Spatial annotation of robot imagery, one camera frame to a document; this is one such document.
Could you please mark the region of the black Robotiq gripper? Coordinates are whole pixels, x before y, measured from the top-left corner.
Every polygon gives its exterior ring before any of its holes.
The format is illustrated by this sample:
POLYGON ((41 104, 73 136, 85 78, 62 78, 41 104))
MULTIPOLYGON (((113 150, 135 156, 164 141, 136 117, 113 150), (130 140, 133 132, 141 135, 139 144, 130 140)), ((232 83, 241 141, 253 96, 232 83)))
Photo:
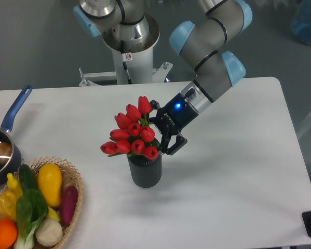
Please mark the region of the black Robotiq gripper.
POLYGON ((152 111, 148 114, 148 122, 154 122, 155 127, 161 134, 159 154, 174 155, 186 143, 180 132, 199 113, 187 102, 183 94, 177 94, 164 107, 151 100, 152 111))

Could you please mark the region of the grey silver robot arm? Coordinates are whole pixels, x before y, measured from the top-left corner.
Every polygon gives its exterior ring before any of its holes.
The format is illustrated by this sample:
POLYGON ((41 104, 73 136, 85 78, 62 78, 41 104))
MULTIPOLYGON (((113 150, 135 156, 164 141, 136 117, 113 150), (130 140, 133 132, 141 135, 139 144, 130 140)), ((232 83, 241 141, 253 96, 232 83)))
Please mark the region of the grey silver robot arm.
POLYGON ((252 21, 245 1, 199 1, 206 21, 196 26, 181 23, 169 43, 195 74, 180 93, 161 107, 151 101, 155 117, 150 118, 161 134, 159 153, 173 155, 187 143, 181 131, 200 113, 238 83, 246 74, 243 64, 231 53, 218 49, 241 33, 252 21))

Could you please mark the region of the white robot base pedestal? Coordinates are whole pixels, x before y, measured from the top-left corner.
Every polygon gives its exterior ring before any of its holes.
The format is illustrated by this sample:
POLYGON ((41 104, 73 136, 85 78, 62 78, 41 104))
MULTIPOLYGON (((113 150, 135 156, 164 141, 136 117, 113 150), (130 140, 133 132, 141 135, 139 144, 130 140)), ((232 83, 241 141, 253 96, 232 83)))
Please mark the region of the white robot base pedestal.
POLYGON ((73 14, 85 33, 102 37, 111 50, 117 84, 167 82, 173 65, 153 67, 160 29, 145 13, 144 1, 79 1, 73 14))

